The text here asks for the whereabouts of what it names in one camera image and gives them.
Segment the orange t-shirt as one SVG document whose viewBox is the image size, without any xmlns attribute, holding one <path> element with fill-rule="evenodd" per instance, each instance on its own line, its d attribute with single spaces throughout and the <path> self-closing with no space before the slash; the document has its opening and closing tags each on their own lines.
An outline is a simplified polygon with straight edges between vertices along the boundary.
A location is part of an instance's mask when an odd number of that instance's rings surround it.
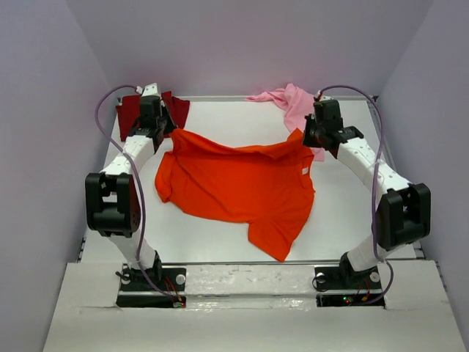
<svg viewBox="0 0 469 352">
<path fill-rule="evenodd" d="M 248 240 L 283 262 L 309 219 L 313 152 L 296 129 L 278 144 L 227 147 L 177 129 L 155 176 L 162 202 L 204 219 L 246 223 Z"/>
</svg>

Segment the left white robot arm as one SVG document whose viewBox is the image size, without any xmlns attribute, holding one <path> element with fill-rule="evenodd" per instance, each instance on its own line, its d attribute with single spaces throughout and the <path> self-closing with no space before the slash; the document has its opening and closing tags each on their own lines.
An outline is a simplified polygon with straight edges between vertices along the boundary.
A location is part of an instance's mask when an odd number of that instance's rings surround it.
<svg viewBox="0 0 469 352">
<path fill-rule="evenodd" d="M 139 116 L 112 162 L 85 178 L 86 220 L 89 229 L 107 238 L 123 254 L 129 280 L 153 290 L 162 281 L 158 252 L 144 239 L 146 205 L 140 171 L 158 151 L 164 136 L 176 128 L 158 93 L 142 93 Z"/>
</svg>

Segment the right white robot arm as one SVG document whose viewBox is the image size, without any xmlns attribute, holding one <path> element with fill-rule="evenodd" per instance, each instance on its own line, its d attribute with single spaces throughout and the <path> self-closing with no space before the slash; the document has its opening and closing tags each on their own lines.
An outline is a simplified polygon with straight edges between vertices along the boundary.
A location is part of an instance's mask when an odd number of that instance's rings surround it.
<svg viewBox="0 0 469 352">
<path fill-rule="evenodd" d="M 306 117 L 303 143 L 322 147 L 347 166 L 372 195 L 372 232 L 341 256 L 336 267 L 316 275 L 319 291 L 351 289 L 369 277 L 377 264 L 403 246 L 430 233 L 431 191 L 398 175 L 369 146 L 354 126 L 344 126 L 339 102 L 314 102 Z"/>
</svg>

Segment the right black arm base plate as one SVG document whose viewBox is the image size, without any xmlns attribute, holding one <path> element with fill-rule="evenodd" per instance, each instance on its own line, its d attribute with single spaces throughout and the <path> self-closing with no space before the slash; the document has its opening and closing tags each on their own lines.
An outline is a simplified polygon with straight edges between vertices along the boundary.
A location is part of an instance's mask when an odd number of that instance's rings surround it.
<svg viewBox="0 0 469 352">
<path fill-rule="evenodd" d="M 350 278 L 343 276 L 338 266 L 315 267 L 311 285 L 319 308 L 385 307 L 377 267 Z"/>
</svg>

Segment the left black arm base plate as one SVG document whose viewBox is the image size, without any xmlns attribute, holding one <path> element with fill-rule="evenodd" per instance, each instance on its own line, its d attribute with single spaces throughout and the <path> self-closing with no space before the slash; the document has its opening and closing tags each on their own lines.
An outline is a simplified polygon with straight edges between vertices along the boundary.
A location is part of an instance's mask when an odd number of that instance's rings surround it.
<svg viewBox="0 0 469 352">
<path fill-rule="evenodd" d="M 116 305 L 121 308 L 182 309 L 186 307 L 187 270 L 182 266 L 164 266 L 161 278 L 151 270 L 149 280 L 140 270 L 123 265 L 117 271 L 119 289 Z"/>
</svg>

